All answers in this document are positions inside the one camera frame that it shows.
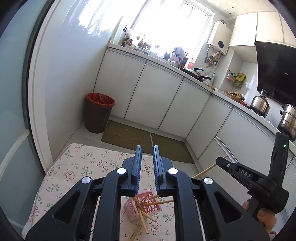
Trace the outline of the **right hand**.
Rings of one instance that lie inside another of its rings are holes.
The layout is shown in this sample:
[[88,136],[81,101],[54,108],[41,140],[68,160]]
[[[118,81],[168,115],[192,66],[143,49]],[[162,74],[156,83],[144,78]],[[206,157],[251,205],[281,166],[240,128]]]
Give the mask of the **right hand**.
[[[248,211],[250,208],[257,208],[258,201],[254,198],[248,199],[242,205],[242,207]],[[275,213],[272,210],[261,208],[257,213],[257,219],[264,224],[264,229],[269,234],[269,239],[273,240],[277,233],[273,231],[276,225]]]

